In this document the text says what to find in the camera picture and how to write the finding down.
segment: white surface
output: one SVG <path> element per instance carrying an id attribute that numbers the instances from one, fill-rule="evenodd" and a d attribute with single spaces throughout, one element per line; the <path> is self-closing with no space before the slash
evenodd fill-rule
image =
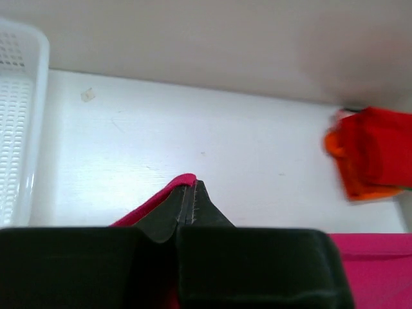
<path id="1" fill-rule="evenodd" d="M 411 14 L 407 0 L 0 1 L 46 33 L 52 68 L 329 101 L 411 87 Z"/>
<path id="2" fill-rule="evenodd" d="M 0 226 L 27 225 L 47 88 L 47 38 L 0 19 Z"/>
<path id="3" fill-rule="evenodd" d="M 51 71 L 31 223 L 109 225 L 192 172 L 235 225 L 403 232 L 395 201 L 344 199 L 322 147 L 334 110 Z"/>

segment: beige wall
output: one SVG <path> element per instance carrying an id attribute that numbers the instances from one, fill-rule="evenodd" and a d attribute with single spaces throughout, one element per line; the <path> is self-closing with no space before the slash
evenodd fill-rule
<path id="1" fill-rule="evenodd" d="M 410 92 L 411 13 L 410 0 L 0 1 L 46 33 L 52 68 L 325 101 Z"/>

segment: black object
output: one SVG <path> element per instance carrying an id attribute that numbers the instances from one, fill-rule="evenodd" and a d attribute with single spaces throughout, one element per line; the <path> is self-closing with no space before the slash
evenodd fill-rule
<path id="1" fill-rule="evenodd" d="M 315 230 L 239 229 L 204 183 L 127 228 L 0 232 L 0 308 L 354 308 L 339 253 Z"/>

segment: magenta cloth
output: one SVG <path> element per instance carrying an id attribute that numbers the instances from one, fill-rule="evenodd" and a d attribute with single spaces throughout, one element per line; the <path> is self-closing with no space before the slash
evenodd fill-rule
<path id="1" fill-rule="evenodd" d="M 143 205 L 126 214 L 123 218 L 114 222 L 111 227 L 128 227 L 135 224 L 137 221 L 148 215 L 153 209 L 161 204 L 170 195 L 172 190 L 179 185 L 194 185 L 196 176 L 193 174 L 183 174 L 177 176 L 169 182 L 162 190 L 149 198 Z"/>
<path id="2" fill-rule="evenodd" d="M 112 226 L 135 224 L 161 204 L 179 185 L 194 185 L 196 176 L 172 180 L 142 206 Z M 412 235 L 330 234 L 339 251 L 357 309 L 412 308 Z M 179 309 L 176 286 L 165 295 L 162 309 Z"/>

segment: red cloth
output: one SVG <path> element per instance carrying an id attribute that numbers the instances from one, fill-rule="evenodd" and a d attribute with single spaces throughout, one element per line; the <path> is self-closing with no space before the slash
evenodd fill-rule
<path id="1" fill-rule="evenodd" d="M 366 108 L 341 120 L 339 136 L 365 182 L 412 187 L 412 115 Z"/>
<path id="2" fill-rule="evenodd" d="M 177 176 L 171 182 L 169 182 L 162 190 L 157 192 L 154 196 L 149 198 L 143 205 L 137 207 L 135 210 L 131 211 L 129 214 L 125 215 L 123 218 L 114 222 L 111 227 L 128 227 L 135 224 L 137 221 L 142 219 L 144 216 L 149 214 L 157 205 L 161 204 L 172 190 L 179 185 L 194 185 L 196 182 L 196 176 L 193 174 L 183 174 Z"/>
<path id="3" fill-rule="evenodd" d="M 142 206 L 112 226 L 129 226 L 149 214 L 179 185 L 194 185 L 196 176 L 172 180 Z M 412 308 L 411 234 L 331 234 L 339 250 L 357 309 Z M 171 286 L 162 309 L 179 309 L 176 286 Z"/>

